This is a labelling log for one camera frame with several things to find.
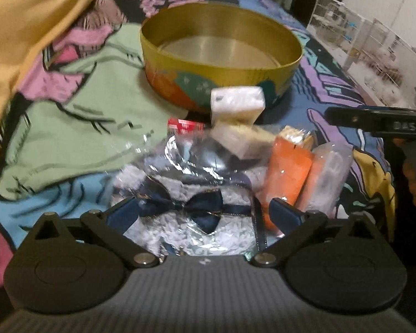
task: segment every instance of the gray ribbed surface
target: gray ribbed surface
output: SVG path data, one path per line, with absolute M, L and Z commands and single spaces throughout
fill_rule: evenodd
M 123 289 L 87 312 L 61 317 L 20 311 L 0 333 L 407 333 L 415 332 L 390 309 L 344 317 L 313 308 L 285 286 L 272 269 L 243 257 L 169 257 L 138 269 Z

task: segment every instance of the red packet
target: red packet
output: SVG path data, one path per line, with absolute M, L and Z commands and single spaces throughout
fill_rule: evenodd
M 170 118 L 168 120 L 168 133 L 171 134 L 187 134 L 192 131 L 205 129 L 205 124 L 201 122 L 192 122 L 190 120 L 183 120 L 177 118 Z

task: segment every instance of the white fluffy item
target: white fluffy item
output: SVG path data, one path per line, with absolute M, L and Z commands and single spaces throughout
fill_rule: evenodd
M 146 174 L 134 165 L 126 165 L 116 176 L 114 186 L 120 189 L 137 190 Z M 188 201 L 194 194 L 213 186 L 185 185 L 182 182 L 153 176 L 169 191 L 172 199 Z M 220 187 L 224 204 L 250 205 L 248 194 L 234 187 Z M 123 197 L 114 195 L 112 205 Z M 155 255 L 164 253 L 163 243 L 188 255 L 237 255 L 252 252 L 256 248 L 251 217 L 223 215 L 211 234 L 202 232 L 188 216 L 169 211 L 155 218 L 138 218 L 125 232 L 126 237 Z

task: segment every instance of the metal screw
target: metal screw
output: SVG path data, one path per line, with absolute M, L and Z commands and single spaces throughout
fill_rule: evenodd
M 276 257 L 270 253 L 259 253 L 254 257 L 254 260 L 263 266 L 272 264 L 276 261 Z
M 134 261 L 141 266 L 151 264 L 156 260 L 156 257 L 151 253 L 139 253 L 134 256 Z

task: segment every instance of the colorful cartoon bedding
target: colorful cartoon bedding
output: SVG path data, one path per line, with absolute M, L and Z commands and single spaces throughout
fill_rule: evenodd
M 114 174 L 165 137 L 169 117 L 185 118 L 187 111 L 163 100 L 147 82 L 139 30 L 160 9 L 201 1 L 257 11 L 296 34 L 304 48 L 300 67 L 289 90 L 260 123 L 314 129 L 319 143 L 353 145 L 354 163 L 335 215 L 366 211 L 392 238 L 394 189 L 382 140 L 325 122 L 328 106 L 364 102 L 338 64 L 292 16 L 271 0 L 95 0 L 38 56 L 3 120 L 0 274 L 43 212 L 75 218 L 89 209 L 105 210 Z

